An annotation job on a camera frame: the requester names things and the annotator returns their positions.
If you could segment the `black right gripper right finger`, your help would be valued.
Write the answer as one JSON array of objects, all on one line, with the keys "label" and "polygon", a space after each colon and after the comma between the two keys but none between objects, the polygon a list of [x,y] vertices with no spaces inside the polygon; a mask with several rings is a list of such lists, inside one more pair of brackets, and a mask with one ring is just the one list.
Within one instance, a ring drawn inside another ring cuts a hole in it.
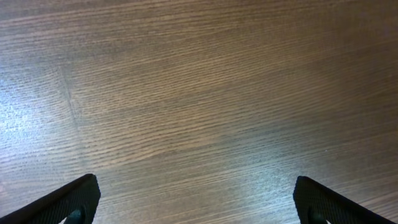
[{"label": "black right gripper right finger", "polygon": [[297,177],[293,198],[301,224],[394,224],[306,176]]}]

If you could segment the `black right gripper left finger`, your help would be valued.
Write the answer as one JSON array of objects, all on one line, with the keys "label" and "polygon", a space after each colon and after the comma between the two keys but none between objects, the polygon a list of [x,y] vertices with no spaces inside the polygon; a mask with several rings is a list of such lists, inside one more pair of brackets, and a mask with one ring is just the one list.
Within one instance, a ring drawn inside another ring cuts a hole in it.
[{"label": "black right gripper left finger", "polygon": [[1,218],[4,224],[92,224],[101,197],[94,174],[63,187]]}]

